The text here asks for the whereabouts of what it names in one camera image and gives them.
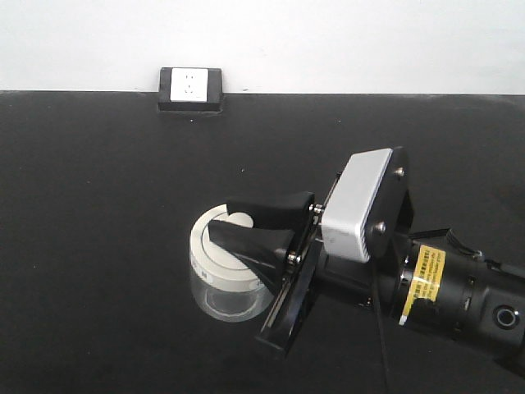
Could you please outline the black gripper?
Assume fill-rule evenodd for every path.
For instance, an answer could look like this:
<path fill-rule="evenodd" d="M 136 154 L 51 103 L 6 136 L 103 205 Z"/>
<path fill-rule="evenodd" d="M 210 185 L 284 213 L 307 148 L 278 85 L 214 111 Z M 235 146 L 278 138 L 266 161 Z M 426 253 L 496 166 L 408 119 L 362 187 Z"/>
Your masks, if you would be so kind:
<path fill-rule="evenodd" d="M 406 175 L 387 172 L 372 198 L 364 220 L 369 253 L 365 263 L 327 249 L 326 211 L 333 207 L 341 186 L 337 177 L 325 201 L 313 206 L 299 249 L 290 254 L 292 271 L 284 277 L 293 231 L 308 223 L 314 193 L 231 196 L 226 199 L 227 212 L 246 213 L 255 228 L 219 220 L 208 224 L 210 241 L 246 265 L 272 294 L 277 293 L 257 339 L 278 357 L 288 355 L 322 293 L 371 309 L 377 323 L 394 308 L 406 251 Z"/>

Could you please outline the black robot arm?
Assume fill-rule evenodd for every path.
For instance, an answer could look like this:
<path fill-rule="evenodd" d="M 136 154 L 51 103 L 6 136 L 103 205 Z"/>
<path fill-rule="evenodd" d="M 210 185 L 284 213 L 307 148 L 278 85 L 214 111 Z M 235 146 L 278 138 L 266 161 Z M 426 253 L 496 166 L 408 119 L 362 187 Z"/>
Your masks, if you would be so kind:
<path fill-rule="evenodd" d="M 213 244 L 244 263 L 274 294 L 258 339 L 286 353 L 317 295 L 326 292 L 372 308 L 377 320 L 456 340 L 499 365 L 524 372 L 524 271 L 488 259 L 449 229 L 410 230 L 413 207 L 401 168 L 384 175 L 361 229 L 364 261 L 336 251 L 328 211 L 342 193 L 337 179 L 324 204 L 305 192 L 282 204 L 230 199 L 246 228 L 217 219 Z"/>

